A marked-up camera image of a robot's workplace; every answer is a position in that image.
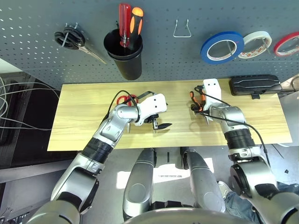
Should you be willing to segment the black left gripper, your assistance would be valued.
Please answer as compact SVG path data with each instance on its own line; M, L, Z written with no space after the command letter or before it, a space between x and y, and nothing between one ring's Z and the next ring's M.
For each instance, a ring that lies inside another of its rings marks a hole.
M141 95L139 95L137 98L138 99L142 99L143 97L147 96L147 95L156 95L155 92L152 92L152 91L146 91L144 93L142 93ZM172 125L172 123L162 123L162 124L158 124L157 122L157 118L159 117L158 114L154 114L154 115L151 115L149 117L147 117L145 120L144 120L144 123L151 123L153 122L153 129L154 130L163 130L163 129L166 129L168 128L169 126Z

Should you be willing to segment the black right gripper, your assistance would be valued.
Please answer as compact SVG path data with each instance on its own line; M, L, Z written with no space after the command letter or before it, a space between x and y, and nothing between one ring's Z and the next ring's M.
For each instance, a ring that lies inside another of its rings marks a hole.
M203 107L200 104L191 104L191 110L194 112L195 115L202 115L207 113L207 111L203 110Z

